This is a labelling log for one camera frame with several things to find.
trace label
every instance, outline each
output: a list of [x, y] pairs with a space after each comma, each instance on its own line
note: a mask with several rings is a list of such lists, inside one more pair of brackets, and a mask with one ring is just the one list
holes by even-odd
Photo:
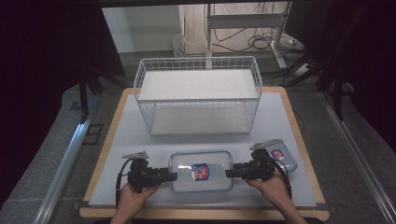
[[209, 178], [209, 167], [206, 163], [194, 164], [191, 167], [191, 175], [195, 181], [207, 180]]
[[272, 150], [271, 154], [272, 154], [274, 160], [281, 161], [281, 160], [285, 159], [285, 157], [283, 156], [283, 153], [280, 149]]

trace metal rail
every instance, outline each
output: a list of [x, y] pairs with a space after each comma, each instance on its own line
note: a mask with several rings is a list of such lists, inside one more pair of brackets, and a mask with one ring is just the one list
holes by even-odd
[[33, 221], [33, 223], [48, 223], [48, 221], [50, 220], [53, 208], [55, 207], [55, 204], [59, 199], [59, 195], [62, 192], [64, 183], [66, 182], [69, 172], [73, 166], [74, 160], [78, 154], [78, 150], [82, 144], [82, 140], [84, 139], [85, 133], [87, 132], [88, 127], [90, 126], [90, 123], [92, 121], [92, 117], [96, 112], [98, 102], [99, 96], [93, 96], [93, 99], [90, 103], [91, 113], [84, 123], [80, 123], [78, 125], [76, 132], [70, 142], [70, 145], [64, 153], [64, 158], [62, 159], [62, 162], [58, 167], [58, 171], [56, 172], [55, 177], [53, 177], [47, 194], [44, 197], [44, 200], [41, 203], [37, 214], [35, 215], [35, 220]]
[[375, 201], [379, 206], [379, 209], [384, 215], [385, 220], [388, 223], [396, 223], [396, 210], [391, 198], [385, 192], [381, 182], [376, 178], [373, 170], [370, 168], [370, 165], [367, 163], [367, 160], [361, 153], [358, 144], [353, 139], [345, 123], [343, 121], [340, 121], [337, 115], [332, 110], [332, 100], [330, 99], [330, 97], [324, 93], [321, 93], [320, 96], [327, 107], [327, 110], [330, 114], [330, 117], [332, 118], [333, 123], [335, 124], [336, 129], [341, 134], [341, 137], [343, 138], [344, 143], [346, 144], [346, 148], [348, 149], [353, 161], [356, 163], [358, 170], [361, 172], [361, 176], [363, 177], [367, 187], [373, 194]]

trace black cable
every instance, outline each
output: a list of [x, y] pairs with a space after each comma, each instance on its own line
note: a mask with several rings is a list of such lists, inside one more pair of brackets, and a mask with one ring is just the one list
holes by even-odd
[[230, 11], [230, 9], [228, 9], [228, 7], [227, 7], [227, 3], [226, 3], [226, 4], [224, 4], [224, 6], [225, 6], [225, 9], [227, 9], [228, 13], [230, 13], [230, 14], [231, 14], [231, 11]]
[[289, 181], [288, 169], [286, 168], [286, 166], [285, 166], [285, 164], [284, 164], [283, 162], [279, 161], [280, 163], [282, 163], [282, 164], [284, 165], [285, 170], [286, 170], [286, 173], [285, 173], [285, 172], [283, 171], [283, 169], [279, 166], [279, 164], [276, 163], [277, 161], [278, 161], [278, 160], [273, 160], [273, 165], [275, 166], [275, 168], [276, 168], [276, 169], [280, 172], [280, 174], [282, 175], [283, 181], [285, 182], [285, 185], [286, 185], [286, 189], [288, 190], [288, 194], [289, 194], [289, 196], [290, 196], [290, 198], [291, 198], [291, 184], [290, 184], [290, 181]]
[[132, 159], [128, 159], [123, 165], [122, 168], [119, 172], [119, 174], [117, 175], [117, 181], [116, 181], [116, 208], [119, 205], [119, 201], [120, 201], [120, 188], [121, 188], [121, 178], [124, 176], [123, 170], [125, 169], [126, 164], [128, 164], [129, 161], [131, 161]]
[[[265, 38], [265, 36], [259, 36], [256, 34], [257, 34], [257, 28], [255, 29], [253, 36], [251, 38], [249, 38], [247, 41], [250, 46], [254, 47], [255, 49], [267, 49], [268, 47], [270, 47], [271, 43], [268, 41], [267, 38]], [[265, 46], [263, 48], [259, 48], [255, 45], [255, 43], [257, 41], [265, 41], [267, 43], [267, 46]]]
[[[267, 36], [266, 33], [262, 30], [262, 37], [265, 37], [268, 39], [269, 42], [273, 41], [274, 39], [271, 36]], [[279, 49], [283, 50], [283, 51], [290, 51], [290, 52], [301, 52], [304, 53], [303, 49], [291, 49], [285, 45], [283, 45], [282, 43], [279, 43]]]
[[224, 46], [218, 45], [218, 44], [212, 44], [212, 45], [213, 45], [213, 46], [216, 46], [216, 47], [224, 48], [224, 49], [227, 49], [227, 50], [230, 50], [230, 51], [235, 51], [235, 52], [245, 51], [245, 50], [247, 50], [247, 49], [251, 49], [251, 47], [252, 47], [252, 46], [249, 46], [249, 47], [247, 47], [247, 48], [245, 48], [245, 49], [229, 49], [229, 48], [227, 48], [227, 47], [224, 47]]
[[217, 32], [216, 32], [216, 29], [215, 29], [215, 37], [216, 37], [216, 39], [217, 39], [219, 42], [221, 42], [221, 41], [228, 40], [228, 39], [230, 39], [231, 37], [233, 37], [233, 36], [235, 36], [235, 35], [238, 35], [238, 34], [242, 33], [242, 32], [245, 31], [246, 29], [247, 29], [247, 28], [244, 28], [244, 29], [242, 29], [242, 30], [236, 32], [235, 34], [230, 35], [230, 36], [228, 36], [228, 37], [226, 37], [226, 38], [223, 38], [223, 39], [219, 39], [219, 38], [218, 38], [218, 34], [217, 34]]
[[265, 4], [267, 4], [267, 2], [264, 2], [264, 4], [262, 5], [262, 12], [261, 12], [261, 14], [264, 12]]
[[251, 13], [253, 13], [254, 10], [256, 10], [256, 8], [258, 9], [257, 11], [259, 12], [259, 11], [260, 11], [260, 3], [258, 3], [257, 6], [255, 6], [255, 7], [253, 8], [253, 11], [252, 11]]

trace clear plastic container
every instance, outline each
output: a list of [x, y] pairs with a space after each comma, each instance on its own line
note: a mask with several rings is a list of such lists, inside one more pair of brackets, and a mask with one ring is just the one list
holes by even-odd
[[175, 153], [169, 159], [170, 172], [177, 173], [172, 190], [183, 193], [231, 189], [233, 180], [226, 177], [225, 170], [232, 167], [233, 158], [225, 150]]
[[268, 151], [270, 156], [274, 158], [274, 160], [278, 160], [282, 162], [282, 163], [279, 162], [278, 164], [284, 171], [286, 171], [286, 169], [288, 169], [288, 172], [295, 171], [297, 169], [296, 160], [291, 156], [288, 148], [285, 146], [283, 141], [282, 140], [278, 140], [278, 141], [279, 142], [277, 144], [271, 145], [269, 147], [265, 147], [265, 149]]

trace white wire basket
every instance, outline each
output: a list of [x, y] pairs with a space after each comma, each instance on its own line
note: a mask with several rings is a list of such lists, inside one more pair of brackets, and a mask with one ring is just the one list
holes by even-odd
[[144, 59], [134, 96], [151, 135], [250, 133], [262, 95], [254, 57]]

